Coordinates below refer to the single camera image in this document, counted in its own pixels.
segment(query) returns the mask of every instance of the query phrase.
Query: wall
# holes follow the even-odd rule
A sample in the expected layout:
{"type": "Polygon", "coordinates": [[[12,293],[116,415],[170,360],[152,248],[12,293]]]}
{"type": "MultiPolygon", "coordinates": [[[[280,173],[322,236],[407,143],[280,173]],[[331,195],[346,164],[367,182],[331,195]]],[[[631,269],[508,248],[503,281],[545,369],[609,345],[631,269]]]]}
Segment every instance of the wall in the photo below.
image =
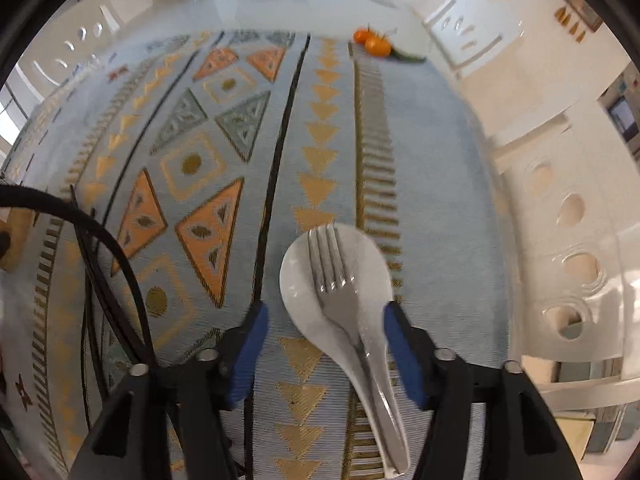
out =
{"type": "MultiPolygon", "coordinates": [[[[444,0],[402,0],[428,16],[444,0]]],[[[462,91],[486,133],[503,145],[554,117],[581,98],[597,98],[629,59],[601,26],[575,42],[554,13],[563,0],[493,0],[523,21],[520,44],[462,81],[462,91]]]]}

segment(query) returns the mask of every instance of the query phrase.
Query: patterned tablecloth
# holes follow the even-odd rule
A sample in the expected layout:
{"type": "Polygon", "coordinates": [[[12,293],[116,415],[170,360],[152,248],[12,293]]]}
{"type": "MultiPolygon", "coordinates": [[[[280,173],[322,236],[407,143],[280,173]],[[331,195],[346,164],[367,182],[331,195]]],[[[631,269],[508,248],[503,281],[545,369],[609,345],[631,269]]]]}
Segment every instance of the patterned tablecloth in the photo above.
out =
{"type": "MultiPolygon", "coordinates": [[[[76,186],[117,235],[162,364],[214,345],[255,298],[268,304],[254,397],[223,415],[248,477],[374,480],[382,464],[364,412],[287,316],[280,263],[303,230],[355,224],[385,255],[412,323],[469,361],[500,365],[510,284],[481,138],[429,63],[291,32],[203,32],[115,48],[80,70],[34,112],[4,169],[62,198],[76,186]]],[[[132,312],[122,272],[104,248],[98,257],[132,312]]],[[[72,225],[35,214],[19,268],[1,280],[4,406],[44,479],[64,478],[100,412],[72,225]]],[[[114,388],[129,363],[97,301],[95,312],[114,388]]],[[[429,417],[395,391],[415,467],[429,417]]],[[[481,424],[478,407],[469,474],[481,424]]]]}

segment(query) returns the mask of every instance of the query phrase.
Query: gold triangle pattern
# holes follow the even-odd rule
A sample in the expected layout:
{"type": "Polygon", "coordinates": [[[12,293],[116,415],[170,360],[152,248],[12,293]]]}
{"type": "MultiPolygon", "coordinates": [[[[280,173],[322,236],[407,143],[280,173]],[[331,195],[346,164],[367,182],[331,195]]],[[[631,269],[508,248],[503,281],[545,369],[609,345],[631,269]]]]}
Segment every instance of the gold triangle pattern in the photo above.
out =
{"type": "Polygon", "coordinates": [[[100,180],[102,176],[109,171],[111,166],[115,163],[115,159],[112,156],[99,156],[97,162],[95,163],[95,177],[97,180],[100,180]]]}
{"type": "Polygon", "coordinates": [[[135,97],[133,99],[133,109],[135,111],[140,111],[140,108],[143,108],[146,105],[146,102],[148,101],[149,96],[148,95],[141,95],[140,97],[135,97]]]}
{"type": "Polygon", "coordinates": [[[321,68],[316,69],[315,72],[316,76],[318,76],[318,79],[325,85],[331,85],[342,77],[342,74],[331,72],[330,70],[322,70],[321,68]]]}
{"type": "Polygon", "coordinates": [[[313,146],[304,146],[302,148],[302,154],[305,156],[305,160],[309,164],[311,171],[315,174],[321,174],[327,165],[334,161],[338,152],[324,148],[315,148],[313,146]]]}
{"type": "Polygon", "coordinates": [[[330,224],[335,220],[335,215],[333,213],[325,213],[318,209],[293,207],[292,211],[299,229],[303,232],[309,231],[309,229],[313,229],[314,227],[330,224]]]}
{"type": "Polygon", "coordinates": [[[169,54],[168,56],[164,56],[164,65],[170,66],[175,61],[178,61],[182,57],[182,54],[169,54]]]}
{"type": "Polygon", "coordinates": [[[123,115],[120,118],[120,133],[124,133],[124,130],[129,128],[133,123],[135,123],[140,116],[137,115],[123,115]]]}
{"type": "Polygon", "coordinates": [[[107,187],[100,182],[88,182],[84,184],[84,186],[82,186],[82,208],[89,209],[105,191],[107,191],[107,187]]]}
{"type": "Polygon", "coordinates": [[[125,134],[111,134],[109,137],[109,151],[112,152],[127,139],[129,139],[129,136],[125,134]]]}
{"type": "Polygon", "coordinates": [[[322,358],[322,351],[304,338],[280,337],[278,341],[296,377],[300,379],[301,383],[306,383],[318,366],[322,358]]]}
{"type": "Polygon", "coordinates": [[[155,90],[159,84],[160,84],[159,79],[153,79],[153,81],[149,81],[148,83],[145,83],[145,95],[155,90]]]}
{"type": "Polygon", "coordinates": [[[299,173],[300,186],[313,207],[318,207],[335,189],[335,180],[299,173]]]}
{"type": "Polygon", "coordinates": [[[340,91],[324,85],[313,85],[311,87],[323,103],[330,101],[334,97],[340,95],[340,91]]]}
{"type": "Polygon", "coordinates": [[[323,123],[305,123],[306,130],[314,138],[315,142],[324,146],[338,131],[336,126],[323,123]]]}
{"type": "Polygon", "coordinates": [[[276,389],[284,401],[288,404],[291,415],[296,422],[301,424],[311,415],[318,402],[322,400],[327,391],[326,386],[318,384],[291,384],[276,383],[276,389]]]}
{"type": "Polygon", "coordinates": [[[286,480],[308,480],[318,469],[320,461],[277,458],[275,464],[286,480]]]}
{"type": "Polygon", "coordinates": [[[340,65],[340,62],[337,59],[331,57],[318,56],[318,61],[327,70],[331,70],[334,66],[340,65]]]}
{"type": "Polygon", "coordinates": [[[322,435],[324,428],[319,426],[297,426],[295,424],[276,424],[276,433],[290,452],[300,459],[322,435]]]}
{"type": "Polygon", "coordinates": [[[78,263],[80,263],[80,247],[76,240],[65,240],[65,264],[68,268],[73,269],[78,263]]]}
{"type": "Polygon", "coordinates": [[[315,116],[321,121],[331,118],[338,111],[336,105],[328,103],[309,103],[309,106],[311,106],[315,116]]]}
{"type": "Polygon", "coordinates": [[[156,79],[163,78],[164,76],[169,75],[171,72],[172,70],[167,65],[156,68],[156,79]]]}

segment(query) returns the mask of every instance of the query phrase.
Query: chair backrest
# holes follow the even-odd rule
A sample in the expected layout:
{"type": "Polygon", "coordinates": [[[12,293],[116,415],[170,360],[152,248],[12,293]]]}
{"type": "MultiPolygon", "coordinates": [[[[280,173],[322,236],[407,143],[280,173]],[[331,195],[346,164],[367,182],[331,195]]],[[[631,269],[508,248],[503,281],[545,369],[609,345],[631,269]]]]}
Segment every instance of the chair backrest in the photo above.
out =
{"type": "Polygon", "coordinates": [[[487,0],[447,0],[423,23],[460,77],[521,35],[520,20],[506,6],[487,0]]]}
{"type": "Polygon", "coordinates": [[[596,102],[578,102],[495,158],[524,282],[514,354],[595,365],[622,357],[612,377],[538,384],[554,410],[635,402],[640,174],[623,139],[596,102]]]}
{"type": "Polygon", "coordinates": [[[110,0],[83,0],[42,28],[18,66],[32,91],[45,98],[78,64],[107,46],[119,28],[120,19],[110,0]]]}

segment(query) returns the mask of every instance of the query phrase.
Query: metal fork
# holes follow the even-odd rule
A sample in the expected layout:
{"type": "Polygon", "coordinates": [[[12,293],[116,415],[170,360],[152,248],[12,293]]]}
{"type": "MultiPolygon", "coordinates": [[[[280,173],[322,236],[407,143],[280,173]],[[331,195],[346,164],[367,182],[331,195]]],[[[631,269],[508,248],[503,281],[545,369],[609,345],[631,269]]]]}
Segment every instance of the metal fork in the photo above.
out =
{"type": "Polygon", "coordinates": [[[367,392],[376,415],[369,423],[380,428],[384,452],[399,472],[408,468],[408,455],[398,424],[391,413],[388,400],[372,376],[367,352],[358,329],[358,296],[354,276],[348,269],[337,229],[332,224],[316,227],[308,232],[309,258],[322,312],[345,331],[355,348],[367,378],[367,392]]]}
{"type": "Polygon", "coordinates": [[[311,270],[322,312],[343,329],[351,344],[359,349],[362,340],[358,330],[358,297],[334,226],[329,224],[311,229],[308,242],[311,270]]]}

